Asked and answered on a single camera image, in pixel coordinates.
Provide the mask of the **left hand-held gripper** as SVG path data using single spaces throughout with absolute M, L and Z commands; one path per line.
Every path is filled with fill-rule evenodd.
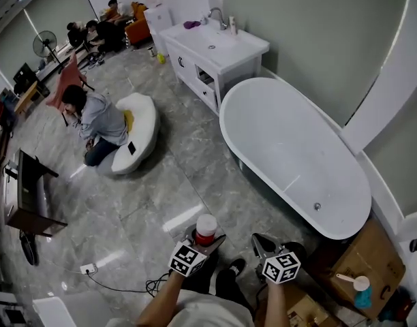
M 218 249 L 226 239 L 223 234 L 213 240 L 210 245 L 203 246 L 203 253 L 196 251 L 191 245 L 195 241 L 196 226 L 191 225 L 185 230 L 185 240 L 178 242 L 169 259 L 169 269 L 189 277 L 204 265 L 207 256 Z

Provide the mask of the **red bottle with white cap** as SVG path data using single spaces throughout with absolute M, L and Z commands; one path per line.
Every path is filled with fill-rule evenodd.
M 215 239 L 216 218 L 210 214 L 200 215 L 196 223 L 195 242 L 197 245 L 209 246 Z

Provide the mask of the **white oval bathtub dark outside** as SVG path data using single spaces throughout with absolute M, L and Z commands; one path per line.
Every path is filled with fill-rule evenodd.
M 321 235 L 355 235 L 371 210 L 366 174 L 342 139 L 290 84 L 250 78 L 219 111 L 229 149 Z

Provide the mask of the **person's left forearm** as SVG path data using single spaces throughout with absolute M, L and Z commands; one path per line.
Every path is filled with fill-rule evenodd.
M 173 271 L 157 295 L 140 314 L 136 327 L 167 327 L 174 317 L 184 279 L 183 275 Z

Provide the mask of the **person's right forearm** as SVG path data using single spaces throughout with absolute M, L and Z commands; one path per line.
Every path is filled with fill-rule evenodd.
M 290 327 L 282 284 L 268 281 L 267 286 L 268 300 L 264 327 Z

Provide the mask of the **black mesh waste bin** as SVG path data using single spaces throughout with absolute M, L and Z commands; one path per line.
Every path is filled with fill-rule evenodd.
M 305 263 L 307 260 L 307 252 L 304 246 L 298 242 L 287 242 L 284 244 L 284 247 L 289 251 L 293 252 L 296 257 L 299 259 L 301 264 Z

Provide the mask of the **person's black shoe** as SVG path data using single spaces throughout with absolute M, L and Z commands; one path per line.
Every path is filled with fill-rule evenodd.
M 243 258 L 236 258 L 233 260 L 229 267 L 226 269 L 226 273 L 229 277 L 237 278 L 245 269 L 246 261 Z

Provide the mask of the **person's black trousers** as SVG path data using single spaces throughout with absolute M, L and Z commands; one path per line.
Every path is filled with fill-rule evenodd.
M 182 290 L 189 290 L 199 294 L 209 294 L 210 281 L 217 267 L 219 260 L 219 251 L 215 250 L 208 257 L 202 268 L 195 274 L 184 279 L 181 286 Z M 221 270 L 215 281 L 215 295 L 219 298 L 230 300 L 247 308 L 254 315 L 252 306 L 248 303 L 244 294 L 236 282 L 236 278 L 229 277 L 226 269 Z

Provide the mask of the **cardboard box red print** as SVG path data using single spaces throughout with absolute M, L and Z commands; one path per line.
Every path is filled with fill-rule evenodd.
M 339 322 L 299 287 L 293 283 L 285 283 L 282 286 L 290 327 L 339 327 Z M 265 297 L 256 310 L 255 327 L 264 327 L 268 286 L 263 292 Z

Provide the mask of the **black bag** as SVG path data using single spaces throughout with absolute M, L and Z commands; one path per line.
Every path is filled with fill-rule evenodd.
M 39 257 L 37 254 L 37 246 L 35 244 L 35 235 L 21 230 L 19 232 L 19 240 L 28 263 L 32 266 L 38 266 Z

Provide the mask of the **white vanity cabinet with sink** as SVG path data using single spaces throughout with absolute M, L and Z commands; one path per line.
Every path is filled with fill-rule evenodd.
M 260 75 L 270 44 L 246 31 L 221 30 L 217 20 L 186 29 L 175 25 L 160 33 L 175 76 L 215 114 L 226 93 L 239 82 Z

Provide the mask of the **pink chair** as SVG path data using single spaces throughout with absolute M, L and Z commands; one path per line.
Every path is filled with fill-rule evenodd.
M 73 51 L 69 57 L 69 63 L 61 70 L 57 79 L 57 87 L 55 91 L 46 100 L 46 105 L 56 108 L 63 117 L 65 125 L 68 122 L 64 115 L 64 105 L 62 103 L 63 93 L 69 85 L 76 85 L 79 87 L 87 87 L 94 91 L 94 88 L 87 84 L 87 78 L 78 69 L 78 62 L 76 53 Z

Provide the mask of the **orange sofa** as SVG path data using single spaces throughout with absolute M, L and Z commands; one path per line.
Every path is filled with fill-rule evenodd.
M 143 3 L 132 2 L 133 20 L 125 26 L 125 34 L 130 45 L 138 46 L 138 44 L 151 37 L 151 32 L 146 21 L 144 12 L 147 10 Z

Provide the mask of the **chrome faucet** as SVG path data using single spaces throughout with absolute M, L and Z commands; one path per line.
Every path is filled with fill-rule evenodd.
M 219 29 L 221 31 L 225 31 L 228 28 L 228 26 L 227 26 L 227 24 L 225 23 L 225 21 L 223 19 L 223 14 L 222 14 L 222 11 L 221 11 L 221 9 L 219 7 L 212 7 L 209 10 L 208 18 L 212 18 L 213 17 L 213 14 L 215 12 L 217 12 L 219 14 L 219 19 L 218 19 L 218 21 L 219 21 Z

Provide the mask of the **black monitor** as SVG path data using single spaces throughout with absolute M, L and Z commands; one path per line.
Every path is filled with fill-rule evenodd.
M 30 87 L 35 81 L 37 76 L 27 63 L 24 63 L 14 75 L 14 82 L 22 87 Z

